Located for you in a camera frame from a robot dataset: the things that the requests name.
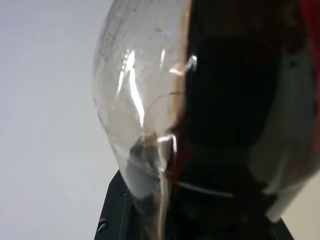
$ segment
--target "glass surface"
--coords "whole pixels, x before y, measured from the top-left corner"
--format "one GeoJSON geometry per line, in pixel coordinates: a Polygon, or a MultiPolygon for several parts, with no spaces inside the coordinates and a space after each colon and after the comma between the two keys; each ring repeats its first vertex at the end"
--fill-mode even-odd
{"type": "Polygon", "coordinates": [[[114,2],[93,97],[147,238],[169,204],[207,229],[277,221],[318,171],[318,6],[114,2]]]}

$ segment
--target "black metal stand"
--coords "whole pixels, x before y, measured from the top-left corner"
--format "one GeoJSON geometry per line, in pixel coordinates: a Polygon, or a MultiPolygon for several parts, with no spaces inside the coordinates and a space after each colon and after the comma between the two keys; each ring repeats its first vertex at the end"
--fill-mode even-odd
{"type": "MultiPolygon", "coordinates": [[[[132,208],[127,186],[118,171],[109,185],[94,240],[128,240],[132,208]]],[[[265,239],[293,240],[293,237],[280,220],[273,225],[265,239]]]]}

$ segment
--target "dark object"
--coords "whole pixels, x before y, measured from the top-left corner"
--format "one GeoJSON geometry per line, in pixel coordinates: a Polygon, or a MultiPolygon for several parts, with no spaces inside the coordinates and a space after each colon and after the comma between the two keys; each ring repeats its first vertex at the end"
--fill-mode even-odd
{"type": "MultiPolygon", "coordinates": [[[[139,221],[136,214],[137,213],[127,190],[127,186],[121,174],[117,172],[109,185],[94,240],[132,240],[132,237],[137,235],[137,233],[134,231],[139,229],[139,221]],[[108,223],[108,227],[104,230],[101,230],[101,223],[108,223]]],[[[267,233],[263,233],[263,236],[260,239],[293,240],[293,237],[282,220],[270,227],[267,227],[269,228],[267,233]]],[[[175,229],[167,229],[167,240],[171,240],[171,231],[175,231],[174,235],[177,236],[176,240],[179,240],[179,235],[176,234],[179,231],[178,228],[179,227],[176,226],[175,229]]],[[[188,234],[188,232],[192,232],[192,230],[192,228],[188,228],[188,231],[182,231],[182,233],[188,234]]],[[[234,229],[220,229],[220,231],[217,231],[217,236],[213,237],[212,239],[244,239],[242,236],[237,237],[234,231],[234,229]]]]}

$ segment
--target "white background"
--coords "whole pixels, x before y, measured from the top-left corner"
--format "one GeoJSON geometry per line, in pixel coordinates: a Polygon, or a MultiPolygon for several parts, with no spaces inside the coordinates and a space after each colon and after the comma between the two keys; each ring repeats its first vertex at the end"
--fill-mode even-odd
{"type": "MultiPolygon", "coordinates": [[[[1,240],[94,238],[117,171],[91,94],[111,2],[0,0],[1,240]]],[[[319,184],[284,215],[296,240],[320,239],[319,184]]]]}

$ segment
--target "screw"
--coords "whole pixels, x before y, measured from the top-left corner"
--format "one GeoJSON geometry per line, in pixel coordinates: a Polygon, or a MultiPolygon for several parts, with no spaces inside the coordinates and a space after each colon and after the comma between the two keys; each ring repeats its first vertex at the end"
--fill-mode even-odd
{"type": "Polygon", "coordinates": [[[108,220],[105,218],[101,218],[98,223],[98,228],[97,228],[96,232],[100,234],[100,233],[104,232],[105,230],[107,230],[108,227],[109,227],[108,220]]]}

